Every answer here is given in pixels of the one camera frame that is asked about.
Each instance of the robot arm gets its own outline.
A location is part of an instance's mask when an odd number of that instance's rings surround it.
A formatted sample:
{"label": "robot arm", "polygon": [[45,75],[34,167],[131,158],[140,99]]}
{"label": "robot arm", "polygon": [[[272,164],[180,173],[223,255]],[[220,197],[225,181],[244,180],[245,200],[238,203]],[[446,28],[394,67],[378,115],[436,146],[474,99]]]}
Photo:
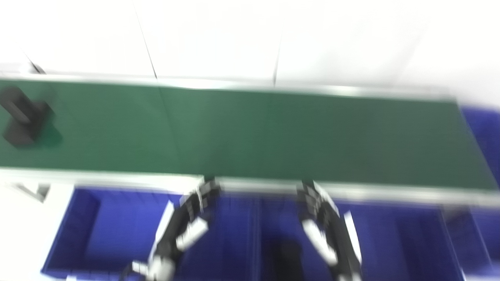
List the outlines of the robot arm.
{"label": "robot arm", "polygon": [[361,251],[351,214],[341,217],[330,196],[314,182],[302,182],[297,194],[302,228],[333,280],[360,281]]}
{"label": "robot arm", "polygon": [[207,207],[214,203],[220,191],[221,187],[210,180],[182,197],[149,263],[133,261],[124,269],[120,281],[130,272],[143,275],[146,281],[171,281],[184,252],[209,230],[212,215]]}

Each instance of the blue plastic crate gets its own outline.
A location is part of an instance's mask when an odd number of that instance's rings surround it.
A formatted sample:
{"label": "blue plastic crate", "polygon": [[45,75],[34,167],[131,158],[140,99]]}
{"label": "blue plastic crate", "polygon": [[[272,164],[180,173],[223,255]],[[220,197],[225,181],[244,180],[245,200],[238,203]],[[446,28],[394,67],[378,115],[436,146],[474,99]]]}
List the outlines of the blue plastic crate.
{"label": "blue plastic crate", "polygon": [[[295,240],[302,246],[306,281],[331,280],[327,265],[304,234],[293,198],[263,199],[262,278],[273,280],[273,245]],[[462,274],[437,208],[379,204],[337,204],[351,211],[361,248],[365,281],[460,281]]]}
{"label": "blue plastic crate", "polygon": [[500,185],[500,113],[477,107],[463,107],[462,113],[496,183]]}
{"label": "blue plastic crate", "polygon": [[[132,260],[147,261],[168,201],[179,199],[165,193],[75,189],[41,272],[118,280]],[[220,198],[214,212],[209,231],[185,253],[175,280],[253,280],[260,249],[254,200]]]}
{"label": "blue plastic crate", "polygon": [[446,224],[466,275],[500,277],[499,210],[464,210]]}

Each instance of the green conveyor belt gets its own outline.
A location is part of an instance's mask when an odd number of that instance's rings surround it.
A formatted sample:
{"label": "green conveyor belt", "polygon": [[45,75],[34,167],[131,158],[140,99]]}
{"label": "green conveyor belt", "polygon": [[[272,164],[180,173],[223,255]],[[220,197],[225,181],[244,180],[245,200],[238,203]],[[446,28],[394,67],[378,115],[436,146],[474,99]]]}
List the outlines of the green conveyor belt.
{"label": "green conveyor belt", "polygon": [[[0,166],[493,190],[451,101],[0,80],[54,111]],[[0,130],[9,120],[0,108]]]}

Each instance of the blue bin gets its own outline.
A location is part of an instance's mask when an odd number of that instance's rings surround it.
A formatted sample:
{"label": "blue bin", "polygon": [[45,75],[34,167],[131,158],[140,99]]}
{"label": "blue bin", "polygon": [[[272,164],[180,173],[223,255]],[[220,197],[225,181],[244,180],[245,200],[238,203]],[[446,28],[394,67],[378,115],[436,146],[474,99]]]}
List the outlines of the blue bin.
{"label": "blue bin", "polygon": [[[262,277],[273,280],[273,245],[302,246],[306,281],[331,280],[327,265],[304,234],[293,198],[262,199]],[[337,204],[351,211],[361,248],[365,281],[460,281],[462,274],[438,208],[381,204]]]}
{"label": "blue bin", "polygon": [[[118,280],[132,260],[147,260],[167,202],[176,203],[179,198],[77,188],[42,273]],[[338,207],[342,213],[352,213],[364,280],[462,280],[437,208],[347,203]],[[301,244],[306,281],[331,280],[327,265],[300,225],[293,197],[223,196],[213,211],[209,231],[185,253],[175,280],[272,281],[270,249],[284,240]]]}
{"label": "blue bin", "polygon": [[500,277],[500,211],[464,210],[446,224],[465,275]]}
{"label": "blue bin", "polygon": [[[63,279],[118,280],[132,260],[147,261],[168,201],[179,199],[165,193],[75,189],[41,272]],[[254,280],[260,255],[254,202],[220,198],[209,231],[185,253],[175,279]]]}

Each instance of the white panel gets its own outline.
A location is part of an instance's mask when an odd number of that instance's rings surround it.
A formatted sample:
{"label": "white panel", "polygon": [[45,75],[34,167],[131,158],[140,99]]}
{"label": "white panel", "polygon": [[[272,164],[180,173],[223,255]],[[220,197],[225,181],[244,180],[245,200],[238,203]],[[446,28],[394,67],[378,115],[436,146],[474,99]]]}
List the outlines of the white panel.
{"label": "white panel", "polygon": [[429,1],[301,0],[288,5],[278,82],[391,85],[413,53]]}
{"label": "white panel", "polygon": [[446,1],[398,83],[446,87],[464,103],[500,106],[497,1]]}
{"label": "white panel", "polygon": [[21,48],[0,28],[0,75],[25,72],[29,66],[30,61]]}
{"label": "white panel", "polygon": [[273,78],[278,0],[135,0],[158,77]]}
{"label": "white panel", "polygon": [[131,0],[3,0],[1,6],[1,26],[48,74],[153,76]]}
{"label": "white panel", "polygon": [[53,184],[41,203],[0,182],[0,280],[54,280],[40,269],[72,192],[72,184]]}

